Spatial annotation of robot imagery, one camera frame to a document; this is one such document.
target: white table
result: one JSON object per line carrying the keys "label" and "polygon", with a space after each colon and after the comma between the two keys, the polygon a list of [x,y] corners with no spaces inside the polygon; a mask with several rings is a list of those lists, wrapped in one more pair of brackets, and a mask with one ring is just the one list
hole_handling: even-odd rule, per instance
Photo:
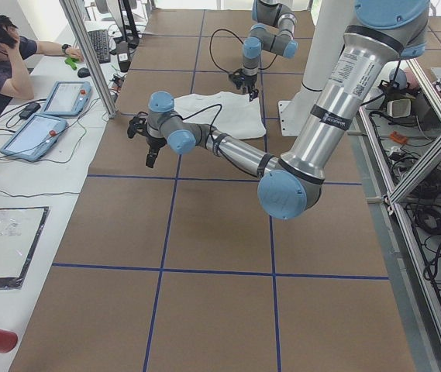
{"label": "white table", "polygon": [[[90,22],[88,29],[107,28],[109,24],[108,22]],[[73,40],[74,36],[69,27],[57,39],[60,43],[72,43]],[[112,65],[118,66],[114,56],[112,56],[111,63],[101,65],[103,74],[108,79],[116,72]],[[56,81],[81,80],[77,76],[77,71],[71,70],[64,63],[63,57],[44,57],[31,73],[31,78],[35,98],[37,99],[46,98]],[[91,82],[90,77],[84,80]],[[90,101],[97,97],[98,92],[93,89]],[[5,110],[16,107],[21,103],[23,102],[13,100],[12,104]],[[0,190],[13,195],[61,193],[65,191],[78,193],[82,188],[88,166],[102,138],[107,118],[103,104],[98,101],[81,120],[81,124],[87,132],[77,146],[73,158],[66,164],[54,164],[46,161],[32,164],[23,160],[0,160]],[[0,128],[5,127],[5,122],[6,119],[0,120]],[[10,136],[10,134],[5,133],[7,132],[0,132],[0,147]],[[44,158],[59,161],[69,159],[77,141],[83,134],[84,129],[75,124],[59,138]],[[0,194],[0,208],[33,206],[48,206],[50,208],[22,288],[0,291],[0,329],[11,330],[19,336],[19,343],[13,351],[0,354],[0,372],[7,371],[15,357],[77,199],[77,195],[10,198]]]}

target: tablet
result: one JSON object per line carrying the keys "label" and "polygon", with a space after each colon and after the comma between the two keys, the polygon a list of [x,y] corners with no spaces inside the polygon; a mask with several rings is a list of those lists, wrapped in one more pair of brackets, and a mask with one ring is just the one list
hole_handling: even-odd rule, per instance
{"label": "tablet", "polygon": [[77,116],[88,103],[91,85],[87,81],[57,81],[41,112],[54,116]]}
{"label": "tablet", "polygon": [[67,120],[44,114],[32,115],[0,149],[0,153],[34,161],[42,157],[67,128]]}

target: black computer mouse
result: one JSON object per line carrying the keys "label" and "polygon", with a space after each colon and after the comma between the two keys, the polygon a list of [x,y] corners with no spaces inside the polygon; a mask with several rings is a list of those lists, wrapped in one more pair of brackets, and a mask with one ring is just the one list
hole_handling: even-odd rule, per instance
{"label": "black computer mouse", "polygon": [[78,77],[80,78],[86,78],[89,75],[89,69],[87,69],[86,67],[81,67],[78,71]]}

